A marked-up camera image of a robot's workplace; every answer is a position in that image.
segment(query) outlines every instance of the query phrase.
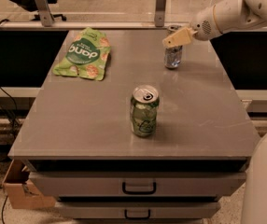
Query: printed logo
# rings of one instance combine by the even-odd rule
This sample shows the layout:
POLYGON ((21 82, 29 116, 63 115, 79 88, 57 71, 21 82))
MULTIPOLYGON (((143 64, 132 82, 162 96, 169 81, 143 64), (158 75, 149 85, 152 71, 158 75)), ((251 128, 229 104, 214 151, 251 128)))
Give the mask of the printed logo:
POLYGON ((95 62, 99 56, 100 50, 91 41, 82 38, 73 42, 66 54, 66 59, 73 64, 86 64, 95 62))

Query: green chip bag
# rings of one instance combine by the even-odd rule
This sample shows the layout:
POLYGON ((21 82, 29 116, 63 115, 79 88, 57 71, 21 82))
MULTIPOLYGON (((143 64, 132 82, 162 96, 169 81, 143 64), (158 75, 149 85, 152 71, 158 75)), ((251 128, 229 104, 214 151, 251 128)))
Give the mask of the green chip bag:
POLYGON ((88 27, 77 35, 65 57, 52 72, 65 77, 102 80, 109 51, 106 35, 88 27))

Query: soda can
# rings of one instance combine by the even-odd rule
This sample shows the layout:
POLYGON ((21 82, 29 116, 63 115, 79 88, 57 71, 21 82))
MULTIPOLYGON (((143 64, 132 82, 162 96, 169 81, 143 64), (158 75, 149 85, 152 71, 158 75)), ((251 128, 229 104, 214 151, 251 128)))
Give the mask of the soda can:
POLYGON ((131 99, 131 122, 134 134, 146 137, 155 132, 159 104, 159 93, 154 87, 141 85, 134 89, 131 99))
MULTIPOLYGON (((171 25, 167 28, 167 35, 170 35, 177 31, 181 26, 171 25)), ((164 52, 164 65, 169 69, 178 68, 182 58, 182 46, 177 46, 170 49, 165 49, 164 52)))

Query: drawer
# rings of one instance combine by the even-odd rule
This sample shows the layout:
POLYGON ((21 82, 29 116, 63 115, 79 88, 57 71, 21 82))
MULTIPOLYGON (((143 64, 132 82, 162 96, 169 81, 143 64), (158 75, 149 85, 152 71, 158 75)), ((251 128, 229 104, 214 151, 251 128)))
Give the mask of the drawer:
POLYGON ((74 219, 72 224, 204 224, 202 219, 74 219))
POLYGON ((209 196, 232 195, 246 173, 31 172, 48 196, 209 196))
POLYGON ((63 217, 87 219, 119 219, 146 221, 160 219, 199 219, 210 218, 219 203, 181 203, 181 202, 57 202, 63 217))

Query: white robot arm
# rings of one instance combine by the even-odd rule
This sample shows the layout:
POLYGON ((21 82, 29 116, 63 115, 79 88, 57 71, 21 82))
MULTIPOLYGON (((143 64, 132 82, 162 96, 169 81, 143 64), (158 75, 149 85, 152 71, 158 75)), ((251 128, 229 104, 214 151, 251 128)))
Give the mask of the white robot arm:
POLYGON ((190 26, 198 40, 267 26, 267 0, 223 0, 200 11, 190 26))

